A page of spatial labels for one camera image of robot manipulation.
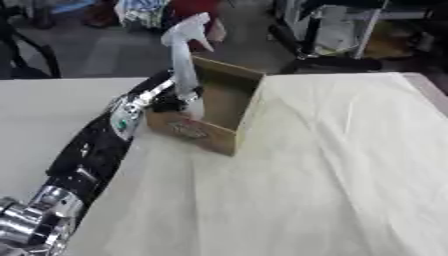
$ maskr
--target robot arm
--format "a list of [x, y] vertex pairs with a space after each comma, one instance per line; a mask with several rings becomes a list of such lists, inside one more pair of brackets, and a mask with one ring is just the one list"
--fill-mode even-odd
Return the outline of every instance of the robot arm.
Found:
[[114, 100], [62, 150], [28, 204], [0, 200], [0, 256], [57, 256], [120, 167], [144, 110], [182, 110], [172, 71]]

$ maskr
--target spray bottle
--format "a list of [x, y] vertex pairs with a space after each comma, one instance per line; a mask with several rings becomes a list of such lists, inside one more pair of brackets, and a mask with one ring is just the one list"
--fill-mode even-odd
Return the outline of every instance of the spray bottle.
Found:
[[210, 21], [208, 13], [191, 16], [172, 27], [162, 36], [162, 44], [171, 46], [176, 94], [180, 100], [188, 102], [185, 112], [199, 120], [204, 116], [204, 102], [193, 91], [199, 86], [188, 42], [200, 42], [204, 48], [213, 51], [205, 37], [204, 25]]

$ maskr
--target table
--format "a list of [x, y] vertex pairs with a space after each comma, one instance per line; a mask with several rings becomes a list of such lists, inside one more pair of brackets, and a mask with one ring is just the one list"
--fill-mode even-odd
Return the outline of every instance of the table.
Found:
[[[0, 195], [29, 200], [142, 80], [1, 81]], [[66, 255], [446, 255], [448, 121], [428, 98], [395, 73], [267, 77], [233, 158], [143, 125]]]

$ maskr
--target white object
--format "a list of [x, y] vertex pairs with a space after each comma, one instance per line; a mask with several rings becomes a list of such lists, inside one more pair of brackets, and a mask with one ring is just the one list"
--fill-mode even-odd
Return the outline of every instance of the white object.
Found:
[[[210, 21], [208, 13], [201, 13], [183, 20], [169, 29], [162, 36], [162, 44], [171, 46], [171, 57], [173, 60], [174, 78], [176, 80], [176, 94], [179, 98], [191, 97], [191, 92], [199, 86], [199, 81], [194, 69], [188, 42], [197, 40], [207, 50], [213, 51], [205, 36], [205, 24]], [[200, 119], [204, 113], [202, 101], [187, 107], [187, 113], [192, 117]]]
[[[0, 195], [143, 80], [0, 81]], [[67, 256], [448, 255], [448, 121], [399, 74], [266, 78], [232, 158], [142, 125]]]

